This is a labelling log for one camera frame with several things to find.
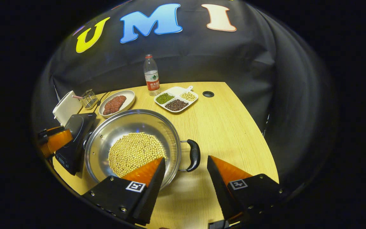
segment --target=wire basket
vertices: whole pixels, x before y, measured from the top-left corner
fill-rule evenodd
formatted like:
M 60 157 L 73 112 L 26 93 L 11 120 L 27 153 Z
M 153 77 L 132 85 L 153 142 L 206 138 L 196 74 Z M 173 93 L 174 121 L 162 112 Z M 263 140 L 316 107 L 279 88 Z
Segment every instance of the wire basket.
M 86 110 L 91 110 L 97 104 L 97 96 L 92 89 L 87 90 L 80 99 L 80 103 L 84 106 Z

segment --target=black pot handle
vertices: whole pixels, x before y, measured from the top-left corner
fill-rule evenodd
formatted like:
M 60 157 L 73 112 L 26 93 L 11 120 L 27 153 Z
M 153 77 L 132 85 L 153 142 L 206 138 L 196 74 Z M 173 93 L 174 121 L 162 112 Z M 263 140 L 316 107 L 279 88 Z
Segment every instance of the black pot handle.
M 180 141 L 180 142 L 187 142 L 190 145 L 190 166 L 185 170 L 179 171 L 194 171 L 200 164 L 200 147 L 197 142 L 188 139 L 187 141 Z
M 88 132 L 88 133 L 85 135 L 84 140 L 83 140 L 83 149 L 85 149 L 85 146 L 86 146 L 86 144 L 87 144 L 88 140 L 90 139 L 90 136 L 91 136 L 91 134 L 92 134 L 92 133 L 93 133 L 93 132 L 92 132 L 92 131 L 90 131 L 90 132 Z

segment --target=stainless steel pot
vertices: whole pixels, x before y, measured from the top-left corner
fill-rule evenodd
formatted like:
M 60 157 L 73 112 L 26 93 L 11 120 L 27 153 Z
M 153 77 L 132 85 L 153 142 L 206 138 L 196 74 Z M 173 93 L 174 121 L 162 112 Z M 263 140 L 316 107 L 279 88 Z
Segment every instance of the stainless steel pot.
M 105 120 L 84 139 L 85 165 L 97 183 L 108 176 L 118 176 L 109 166 L 109 150 L 118 139 L 131 132 L 154 135 L 162 143 L 167 160 L 161 189 L 170 184 L 179 168 L 180 142 L 190 145 L 191 164 L 187 169 L 179 171 L 194 171 L 200 164 L 199 145 L 190 139 L 181 141 L 173 124 L 166 117 L 151 110 L 127 110 Z

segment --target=white plate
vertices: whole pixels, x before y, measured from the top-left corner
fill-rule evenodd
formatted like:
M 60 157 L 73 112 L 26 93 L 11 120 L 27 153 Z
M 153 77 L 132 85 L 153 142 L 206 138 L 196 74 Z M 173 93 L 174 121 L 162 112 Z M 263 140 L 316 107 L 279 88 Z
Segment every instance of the white plate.
M 173 113 L 178 113 L 178 112 L 181 112 L 182 110 L 186 109 L 187 107 L 189 107 L 191 104 L 193 104 L 199 98 L 198 94 L 191 91 L 192 88 L 193 88 L 193 86 L 190 86 L 188 88 L 171 87 L 168 90 L 165 90 L 164 92 L 162 92 L 162 93 L 158 94 L 157 96 L 155 96 L 153 100 L 155 101 L 155 103 L 157 103 L 159 106 L 163 107 L 164 109 L 166 109 L 170 112 L 173 112 Z M 180 97 L 182 94 L 187 93 L 187 92 L 189 92 L 190 94 L 193 94 L 196 97 L 196 99 L 194 101 L 188 101 L 188 100 L 185 100 L 184 98 Z M 167 101 L 164 104 L 160 104 L 156 101 L 156 99 L 157 99 L 157 97 L 161 96 L 164 93 L 172 95 L 172 96 L 174 96 L 174 98 Z M 174 100 L 177 100 L 177 99 L 179 99 L 179 100 L 181 100 L 185 103 L 189 103 L 189 104 L 187 106 L 183 107 L 181 110 L 177 110 L 177 111 L 169 110 L 168 108 L 165 107 L 168 103 L 171 103 L 171 102 L 173 102 Z
M 122 106 L 119 108 L 119 110 L 117 112 L 115 112 L 115 113 L 104 115 L 103 112 L 104 112 L 104 107 L 105 107 L 106 103 L 108 103 L 114 97 L 120 96 L 120 95 L 125 96 L 126 97 L 126 100 L 122 104 Z M 111 116 L 113 116 L 115 114 L 118 114 L 118 113 L 122 112 L 122 111 L 128 110 L 132 106 L 132 104 L 134 102 L 135 102 L 135 93 L 133 91 L 131 91 L 131 90 L 119 91 L 119 92 L 117 92 L 115 94 L 112 94 L 112 95 L 108 96 L 108 98 L 106 98 L 103 102 L 101 102 L 100 108 L 98 109 L 98 112 L 104 118 L 109 118 L 109 117 L 111 117 Z

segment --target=letter m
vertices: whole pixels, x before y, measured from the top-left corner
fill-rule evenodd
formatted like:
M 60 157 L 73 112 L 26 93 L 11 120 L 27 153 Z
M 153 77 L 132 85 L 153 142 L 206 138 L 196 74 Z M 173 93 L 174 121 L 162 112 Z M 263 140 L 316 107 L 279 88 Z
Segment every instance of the letter m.
M 179 7 L 180 4 L 177 3 L 161 5 L 149 17 L 139 11 L 125 15 L 120 19 L 124 22 L 124 36 L 120 42 L 127 43 L 138 38 L 138 34 L 134 32 L 134 27 L 142 35 L 149 35 L 156 22 L 158 23 L 154 30 L 156 34 L 182 31 L 182 27 L 177 24 L 176 17 L 176 10 Z

